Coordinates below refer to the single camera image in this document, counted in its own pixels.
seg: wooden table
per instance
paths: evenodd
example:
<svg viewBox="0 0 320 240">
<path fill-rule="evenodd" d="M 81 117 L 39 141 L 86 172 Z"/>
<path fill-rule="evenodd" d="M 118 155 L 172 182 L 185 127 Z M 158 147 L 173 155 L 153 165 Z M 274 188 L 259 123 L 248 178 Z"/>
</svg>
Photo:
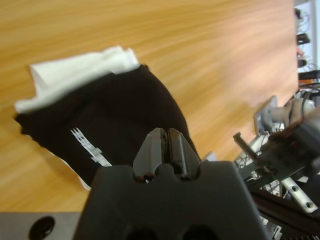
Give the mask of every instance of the wooden table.
<svg viewBox="0 0 320 240">
<path fill-rule="evenodd" d="M 27 66 L 122 45 L 178 102 L 200 155 L 232 161 L 233 134 L 298 88 L 292 0 L 3 0 L 0 8 L 0 212 L 79 211 L 88 192 L 20 134 L 13 104 L 34 95 Z"/>
</svg>

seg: metal rod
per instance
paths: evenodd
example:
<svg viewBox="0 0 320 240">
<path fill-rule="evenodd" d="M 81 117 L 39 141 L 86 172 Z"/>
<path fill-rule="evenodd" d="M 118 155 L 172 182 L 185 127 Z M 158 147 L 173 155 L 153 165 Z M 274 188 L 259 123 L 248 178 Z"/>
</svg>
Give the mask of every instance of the metal rod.
<svg viewBox="0 0 320 240">
<path fill-rule="evenodd" d="M 257 154 L 252 150 L 252 148 L 242 139 L 241 133 L 238 132 L 233 136 L 234 141 L 238 146 L 253 160 L 257 160 Z"/>
<path fill-rule="evenodd" d="M 308 197 L 307 194 L 296 184 L 296 182 L 288 177 L 281 181 L 283 186 L 289 191 L 290 195 L 296 200 L 300 207 L 306 213 L 313 213 L 318 209 L 317 205 Z"/>
</svg>

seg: white cloth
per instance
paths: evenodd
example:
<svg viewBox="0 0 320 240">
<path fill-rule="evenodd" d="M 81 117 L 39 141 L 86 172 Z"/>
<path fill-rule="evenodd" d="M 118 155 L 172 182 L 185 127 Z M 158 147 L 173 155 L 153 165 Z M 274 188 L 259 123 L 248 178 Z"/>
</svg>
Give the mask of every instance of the white cloth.
<svg viewBox="0 0 320 240">
<path fill-rule="evenodd" d="M 14 104 L 15 110 L 19 114 L 40 110 L 99 77 L 109 73 L 127 73 L 139 66 L 132 49 L 123 50 L 121 46 L 110 47 L 102 52 L 89 52 L 32 64 L 30 70 L 36 96 L 17 101 Z M 85 189 L 91 189 L 80 177 L 79 180 Z"/>
</svg>

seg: black cloth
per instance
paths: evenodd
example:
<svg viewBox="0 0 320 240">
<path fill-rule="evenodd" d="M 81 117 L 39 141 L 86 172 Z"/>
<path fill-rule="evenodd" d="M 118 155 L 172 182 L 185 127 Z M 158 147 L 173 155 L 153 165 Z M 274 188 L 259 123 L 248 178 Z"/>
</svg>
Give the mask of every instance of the black cloth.
<svg viewBox="0 0 320 240">
<path fill-rule="evenodd" d="M 299 80 L 320 79 L 320 70 L 299 72 L 298 76 Z"/>
<path fill-rule="evenodd" d="M 15 120 L 23 134 L 66 161 L 88 185 L 101 165 L 91 159 L 72 129 L 79 129 L 112 165 L 132 166 L 154 128 L 175 128 L 196 151 L 177 103 L 143 65 L 127 73 L 105 75 L 49 107 L 18 114 Z"/>
</svg>

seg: white logo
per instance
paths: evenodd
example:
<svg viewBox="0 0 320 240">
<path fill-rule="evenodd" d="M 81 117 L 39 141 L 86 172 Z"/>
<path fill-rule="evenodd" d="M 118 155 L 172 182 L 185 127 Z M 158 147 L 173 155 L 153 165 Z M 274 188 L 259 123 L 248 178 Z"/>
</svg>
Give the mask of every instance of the white logo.
<svg viewBox="0 0 320 240">
<path fill-rule="evenodd" d="M 104 167 L 110 167 L 112 166 L 110 162 L 108 162 L 104 156 L 102 156 L 102 151 L 93 146 L 88 139 L 84 136 L 84 134 L 76 127 L 74 129 L 70 130 L 73 136 L 78 140 L 78 142 L 84 147 L 88 153 L 92 155 L 91 159 L 95 161 L 96 163 L 101 164 Z"/>
</svg>

